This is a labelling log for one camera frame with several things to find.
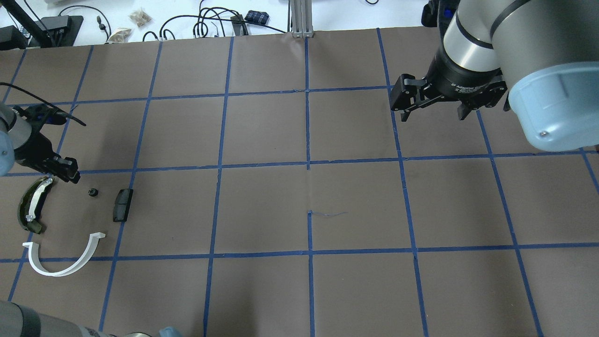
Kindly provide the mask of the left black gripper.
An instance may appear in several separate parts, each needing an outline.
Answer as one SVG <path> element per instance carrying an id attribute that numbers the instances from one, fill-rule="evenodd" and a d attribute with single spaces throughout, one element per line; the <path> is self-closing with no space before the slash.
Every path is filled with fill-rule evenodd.
<path id="1" fill-rule="evenodd" d="M 41 126 L 15 126 L 15 162 L 40 173 L 54 175 L 64 182 L 79 183 L 77 160 L 71 157 L 61 158 L 53 151 L 51 141 L 41 130 Z"/>

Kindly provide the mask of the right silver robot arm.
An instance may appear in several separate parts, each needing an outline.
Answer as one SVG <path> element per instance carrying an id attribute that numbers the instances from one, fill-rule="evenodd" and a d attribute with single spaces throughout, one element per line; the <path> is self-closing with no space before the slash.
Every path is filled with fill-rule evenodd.
<path id="1" fill-rule="evenodd" d="M 596 147 L 598 10 L 596 0 L 430 0 L 421 23 L 439 29 L 440 46 L 424 77 L 398 77 L 389 105 L 406 122 L 460 102 L 463 120 L 506 96 L 533 147 Z"/>

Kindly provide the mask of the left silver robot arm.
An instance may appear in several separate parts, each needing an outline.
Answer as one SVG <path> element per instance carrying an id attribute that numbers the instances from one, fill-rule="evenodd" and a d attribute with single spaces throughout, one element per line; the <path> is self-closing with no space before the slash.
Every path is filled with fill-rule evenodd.
<path id="1" fill-rule="evenodd" d="M 64 182 L 79 183 L 77 160 L 60 156 L 42 134 L 43 126 L 64 125 L 68 119 L 86 126 L 52 104 L 37 104 L 25 109 L 1 104 L 1 174 L 10 172 L 17 163 Z"/>

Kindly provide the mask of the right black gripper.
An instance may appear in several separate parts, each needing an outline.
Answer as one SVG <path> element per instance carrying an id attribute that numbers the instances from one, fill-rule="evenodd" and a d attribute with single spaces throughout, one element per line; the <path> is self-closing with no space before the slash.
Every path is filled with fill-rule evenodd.
<path id="1" fill-rule="evenodd" d="M 460 102 L 458 118 L 464 121 L 481 107 L 494 107 L 508 92 L 499 69 L 472 71 L 456 64 L 445 49 L 438 49 L 424 78 L 411 74 L 398 77 L 391 90 L 391 109 L 400 112 L 406 122 L 410 114 L 423 109 L 427 98 L 443 97 L 446 102 Z"/>

